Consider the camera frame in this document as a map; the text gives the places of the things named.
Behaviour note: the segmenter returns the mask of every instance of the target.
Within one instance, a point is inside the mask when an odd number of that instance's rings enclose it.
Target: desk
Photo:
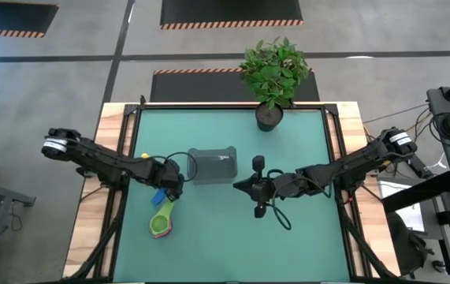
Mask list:
[[[161,103],[149,103],[149,105],[160,105]],[[345,148],[347,152],[353,152],[366,144],[366,138],[363,132],[363,124],[359,116],[359,109],[357,103],[336,103],[340,127],[344,138]],[[99,122],[99,129],[96,135],[96,142],[108,148],[117,149],[117,142],[120,140],[120,128],[123,118],[125,105],[123,103],[108,103],[103,107],[101,118]],[[126,124],[128,129],[126,137],[124,137],[125,147],[124,153],[129,150],[129,141],[132,135],[133,121]],[[329,123],[329,132],[331,133],[331,142],[334,149],[335,157],[340,156],[339,145],[337,142],[337,132],[333,127],[333,123]],[[377,182],[373,177],[366,180],[366,185],[378,194]],[[96,180],[88,180],[85,182],[83,194],[98,188],[99,183]],[[104,211],[106,210],[106,200],[108,195],[106,189],[97,192],[95,195],[88,197],[78,210],[76,223],[74,227],[73,237],[69,246],[69,254],[65,263],[64,276],[69,276],[75,272],[79,266],[86,260],[91,250],[95,247],[99,240],[99,235],[102,229],[102,221]],[[118,198],[114,199],[113,207],[117,207]],[[366,240],[371,248],[376,252],[378,257],[386,267],[395,274],[398,274],[398,266],[394,248],[392,246],[391,238],[389,236],[389,229],[385,219],[385,213],[381,204],[370,196],[366,191],[359,190],[356,193],[355,201],[358,204],[359,215],[363,225],[363,231]],[[356,245],[351,242],[352,255],[355,259],[356,274],[363,275],[363,267],[361,264],[360,253]],[[106,257],[102,265],[104,274],[110,268],[111,248],[113,241],[110,242],[106,250]]]

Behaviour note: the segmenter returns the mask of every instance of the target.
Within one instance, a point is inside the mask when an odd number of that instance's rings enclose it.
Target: white label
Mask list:
[[[397,143],[398,143],[398,146],[401,146],[401,145],[403,145],[405,143],[408,143],[408,142],[412,142],[412,140],[409,137],[403,138],[402,140],[398,140]]]
[[[57,150],[60,150],[60,151],[67,151],[67,147],[66,146],[63,146],[63,145],[60,145],[60,144],[56,144],[56,143],[53,143],[53,142],[48,142],[48,141],[44,142],[43,147],[50,147],[50,148],[54,148],[54,149],[57,149]]]
[[[46,138],[46,141],[55,142],[62,145],[67,145],[67,140],[56,139],[56,138]]]
[[[389,141],[391,141],[391,143],[396,142],[397,140],[400,140],[402,138],[408,137],[407,133],[400,133],[400,134],[396,134],[395,136],[389,138]]]

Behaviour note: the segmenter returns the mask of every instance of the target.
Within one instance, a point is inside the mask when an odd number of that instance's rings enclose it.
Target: potted plant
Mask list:
[[[283,43],[264,43],[246,50],[246,62],[240,64],[242,81],[255,93],[258,127],[263,131],[275,128],[284,115],[282,107],[292,103],[295,88],[309,76],[303,53],[287,38]]]

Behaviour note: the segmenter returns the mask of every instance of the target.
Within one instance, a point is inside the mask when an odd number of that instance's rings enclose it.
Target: black plant pot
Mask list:
[[[282,120],[284,116],[284,111],[282,111],[282,107],[278,104],[275,104],[272,110],[269,110],[269,107],[266,103],[260,103],[256,107],[256,121],[258,122],[258,128],[262,131],[272,131]]]

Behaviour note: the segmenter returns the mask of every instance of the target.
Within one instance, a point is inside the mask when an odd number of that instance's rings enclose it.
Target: black metal frame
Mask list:
[[[121,123],[121,131],[120,131],[120,139],[118,141],[118,151],[123,151],[123,144],[125,142],[126,137],[126,131],[128,126],[128,119],[131,115],[135,115],[135,121],[133,125],[133,133],[132,133],[132,139],[130,144],[130,150],[128,155],[133,157],[135,153],[135,146],[136,141],[138,137],[139,132],[139,124],[140,119],[142,116],[142,110],[253,110],[256,108],[256,104],[254,103],[146,103],[146,101],[141,98],[141,104],[135,104],[135,105],[125,105],[125,111],[123,116],[123,121]],[[333,145],[331,140],[331,133],[329,132],[329,120],[327,114],[331,114],[333,116],[333,123],[336,130],[336,136],[337,136],[337,142],[339,144],[339,151],[340,155],[344,156],[346,155],[345,145],[344,145],[344,135],[342,133],[342,128],[340,125],[340,118],[337,110],[337,105],[335,104],[299,104],[296,105],[293,109],[295,110],[318,110],[322,114],[322,121],[323,121],[323,128],[325,131],[325,140],[326,145],[328,148],[328,155],[329,160],[333,161],[335,160],[335,155],[333,152]],[[128,184],[125,185],[125,187],[122,189],[121,194],[121,201],[120,206],[116,215],[116,218],[112,221],[111,225],[107,227],[106,225],[102,226],[102,234],[101,234],[101,241],[99,242],[98,246],[94,249],[95,250],[102,250],[99,253],[99,257],[97,257],[97,261],[95,261],[95,271],[94,271],[94,278],[97,281],[104,281],[104,279],[112,280],[113,274],[114,274],[114,268],[116,266],[117,262],[117,253],[119,248],[119,243],[121,239],[121,226],[123,223],[123,218],[125,215],[125,208],[126,208],[126,200],[128,198]],[[343,198],[341,194],[335,194],[336,202],[343,203]],[[108,197],[107,204],[106,204],[106,212],[104,215],[104,220],[110,220],[110,217],[112,215],[112,204],[114,200],[114,196],[111,198]],[[356,202],[351,202],[351,211],[352,211],[352,221],[355,224],[358,231],[363,234],[363,228],[362,223],[359,217],[359,209],[357,207]],[[344,214],[347,214],[344,212],[344,209],[341,206],[337,206],[337,211],[340,219],[340,230],[342,232],[342,238],[344,242],[344,251],[346,255],[346,260],[348,262],[348,272],[350,279],[353,282],[363,282],[364,280],[367,280],[367,282],[373,281],[376,283],[409,283],[405,282],[403,280],[399,279],[380,279],[380,278],[372,278],[371,269],[370,269],[370,263],[366,260],[366,257],[361,252],[361,259],[362,259],[362,266],[363,266],[363,272],[365,274],[364,277],[358,276],[356,274],[355,270],[355,262],[354,257],[352,254],[352,247],[351,247],[351,240],[349,237],[349,233],[343,226],[343,217]],[[102,264],[103,264],[103,249],[106,247],[106,244],[109,242],[112,235],[115,234],[114,243],[113,243],[113,251],[111,256],[111,262],[110,262],[110,269],[109,273],[106,276],[101,275],[102,270]],[[84,278],[86,275],[82,276],[81,278],[67,278],[62,279],[62,282],[82,282],[85,280]]]

